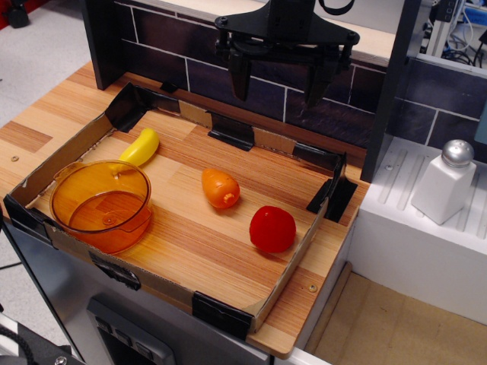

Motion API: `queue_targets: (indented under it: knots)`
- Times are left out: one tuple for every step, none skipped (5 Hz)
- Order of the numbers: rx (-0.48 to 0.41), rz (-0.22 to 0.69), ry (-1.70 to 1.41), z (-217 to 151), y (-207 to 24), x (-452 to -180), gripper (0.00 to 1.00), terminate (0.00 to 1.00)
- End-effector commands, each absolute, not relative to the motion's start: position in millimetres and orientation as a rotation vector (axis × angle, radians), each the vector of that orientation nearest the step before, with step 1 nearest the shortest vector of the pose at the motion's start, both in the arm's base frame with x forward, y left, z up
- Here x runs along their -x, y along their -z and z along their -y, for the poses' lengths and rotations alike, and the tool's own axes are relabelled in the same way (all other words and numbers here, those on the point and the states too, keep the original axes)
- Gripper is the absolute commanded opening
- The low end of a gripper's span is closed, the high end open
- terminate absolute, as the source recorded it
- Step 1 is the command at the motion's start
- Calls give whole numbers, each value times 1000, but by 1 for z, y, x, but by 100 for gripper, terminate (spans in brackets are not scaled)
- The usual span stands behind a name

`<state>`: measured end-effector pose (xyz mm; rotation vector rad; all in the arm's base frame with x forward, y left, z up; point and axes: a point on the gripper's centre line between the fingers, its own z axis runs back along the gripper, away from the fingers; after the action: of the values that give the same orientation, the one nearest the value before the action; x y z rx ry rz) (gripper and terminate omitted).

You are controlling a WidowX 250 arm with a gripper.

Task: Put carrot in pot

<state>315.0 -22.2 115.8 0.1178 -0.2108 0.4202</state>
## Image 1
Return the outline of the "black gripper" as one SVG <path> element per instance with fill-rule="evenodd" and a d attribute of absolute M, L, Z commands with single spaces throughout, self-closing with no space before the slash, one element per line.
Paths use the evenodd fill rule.
<path fill-rule="evenodd" d="M 308 66 L 305 103 L 313 108 L 323 99 L 337 67 L 349 67 L 360 36 L 321 18 L 314 8 L 314 1 L 269 1 L 255 11 L 215 19 L 216 54 L 228 62 L 237 99 L 247 100 L 250 61 Z"/>

